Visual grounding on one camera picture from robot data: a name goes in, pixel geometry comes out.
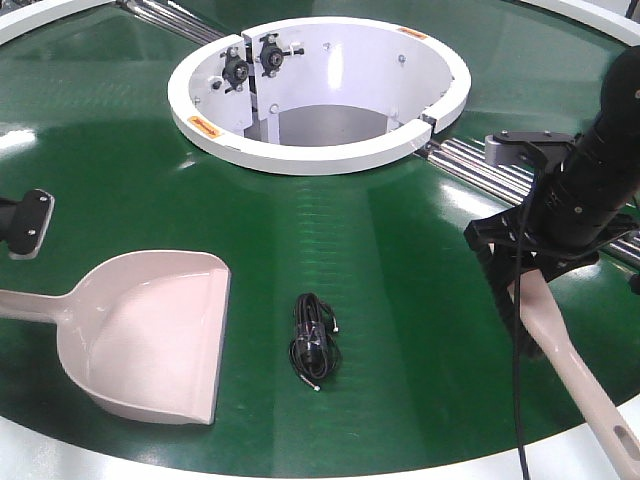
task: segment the metal rail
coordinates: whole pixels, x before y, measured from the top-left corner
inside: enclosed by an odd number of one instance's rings
[[[172,1],[117,0],[116,3],[135,16],[199,45],[206,45],[226,36]]]
[[[529,192],[533,174],[513,165],[488,165],[484,152],[473,145],[452,138],[429,145],[427,160],[511,205],[519,205]],[[603,250],[640,270],[640,232],[610,243]]]

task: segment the white panel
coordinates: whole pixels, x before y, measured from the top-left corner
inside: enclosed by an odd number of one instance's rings
[[[244,41],[238,35],[229,35],[210,43],[188,57],[188,61],[195,66],[189,81],[189,95],[206,119],[236,135],[242,135],[244,129],[253,122],[251,94],[248,80],[242,84],[241,91],[235,91],[229,90],[231,85],[222,79],[225,54],[229,48],[237,48],[238,55],[246,59]],[[222,81],[217,90],[212,87],[216,81]]]

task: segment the metal rod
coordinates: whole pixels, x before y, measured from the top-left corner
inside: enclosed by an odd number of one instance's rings
[[[155,0],[117,0],[116,3],[137,17],[199,45],[206,45],[225,36],[174,2],[169,5]]]

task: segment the black bracket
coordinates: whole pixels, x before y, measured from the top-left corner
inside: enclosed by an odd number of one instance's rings
[[[17,202],[0,198],[0,241],[6,241],[14,259],[34,258],[42,245],[53,212],[54,198],[31,190]]]
[[[290,55],[304,55],[304,48],[298,48],[297,50],[283,51],[276,39],[277,33],[270,33],[260,39],[262,42],[262,50],[260,51],[260,63],[264,72],[263,77],[273,78],[280,71],[280,67],[284,62],[284,57]]]
[[[229,47],[220,56],[225,57],[222,78],[229,82],[230,85],[224,93],[231,91],[241,92],[242,84],[249,78],[249,64],[240,56],[237,47]]]

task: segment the pink dustpan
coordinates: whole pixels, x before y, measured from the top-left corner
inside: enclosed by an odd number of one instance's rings
[[[56,323],[63,368],[105,410],[210,424],[230,277],[208,253],[131,252],[62,296],[0,290],[0,316]]]

